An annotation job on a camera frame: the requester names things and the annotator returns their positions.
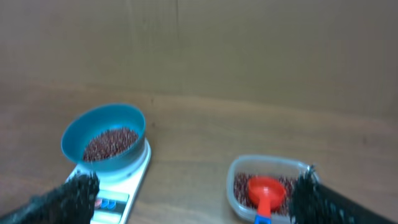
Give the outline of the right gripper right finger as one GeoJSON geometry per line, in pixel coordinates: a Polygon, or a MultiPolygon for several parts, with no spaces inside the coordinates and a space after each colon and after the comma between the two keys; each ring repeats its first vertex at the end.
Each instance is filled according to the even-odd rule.
{"type": "Polygon", "coordinates": [[[315,177],[315,166],[302,173],[289,202],[293,224],[395,224],[323,185],[315,177]]]}

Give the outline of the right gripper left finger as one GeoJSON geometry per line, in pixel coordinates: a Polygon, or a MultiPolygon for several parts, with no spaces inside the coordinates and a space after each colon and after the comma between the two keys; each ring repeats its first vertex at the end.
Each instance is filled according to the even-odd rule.
{"type": "Polygon", "coordinates": [[[1,217],[1,224],[89,224],[100,180],[96,173],[77,173],[64,184],[1,217]]]}

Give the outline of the red measuring scoop blue handle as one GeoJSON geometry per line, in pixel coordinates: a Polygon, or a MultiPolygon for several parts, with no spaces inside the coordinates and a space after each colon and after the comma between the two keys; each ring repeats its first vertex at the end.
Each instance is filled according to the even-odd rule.
{"type": "Polygon", "coordinates": [[[252,177],[248,180],[248,196],[257,205],[254,224],[271,224],[271,211],[278,209],[285,199],[285,187],[267,176],[252,177]]]}

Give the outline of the white digital kitchen scale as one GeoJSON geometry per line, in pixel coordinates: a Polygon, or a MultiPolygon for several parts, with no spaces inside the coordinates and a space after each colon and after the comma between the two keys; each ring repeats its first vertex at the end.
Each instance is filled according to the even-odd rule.
{"type": "Polygon", "coordinates": [[[99,192],[91,224],[126,224],[151,159],[151,147],[143,140],[137,159],[122,169],[97,172],[99,192]]]}

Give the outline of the blue metal bowl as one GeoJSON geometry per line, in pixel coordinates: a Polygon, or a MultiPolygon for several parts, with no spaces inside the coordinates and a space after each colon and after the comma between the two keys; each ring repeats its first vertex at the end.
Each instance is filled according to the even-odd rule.
{"type": "Polygon", "coordinates": [[[93,108],[81,114],[64,131],[61,149],[64,156],[77,165],[96,172],[111,172],[134,163],[143,153],[146,119],[142,111],[134,105],[111,103],[93,108]],[[99,161],[83,160],[85,147],[103,132],[129,128],[138,138],[135,143],[117,156],[99,161]]]}

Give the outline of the red beans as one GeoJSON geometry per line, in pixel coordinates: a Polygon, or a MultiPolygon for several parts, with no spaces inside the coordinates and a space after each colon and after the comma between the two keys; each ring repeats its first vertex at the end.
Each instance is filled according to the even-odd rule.
{"type": "Polygon", "coordinates": [[[132,129],[109,129],[89,141],[83,153],[86,162],[101,161],[128,150],[139,138],[132,129]]]}

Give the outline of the clear plastic food container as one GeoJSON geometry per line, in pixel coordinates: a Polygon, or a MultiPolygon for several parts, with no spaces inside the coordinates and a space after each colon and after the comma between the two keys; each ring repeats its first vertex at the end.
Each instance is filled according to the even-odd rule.
{"type": "Polygon", "coordinates": [[[241,173],[270,177],[297,178],[310,169],[310,165],[285,157],[241,155],[230,165],[226,178],[226,196],[234,213],[241,220],[253,223],[256,211],[238,202],[234,194],[234,181],[241,173]]]}

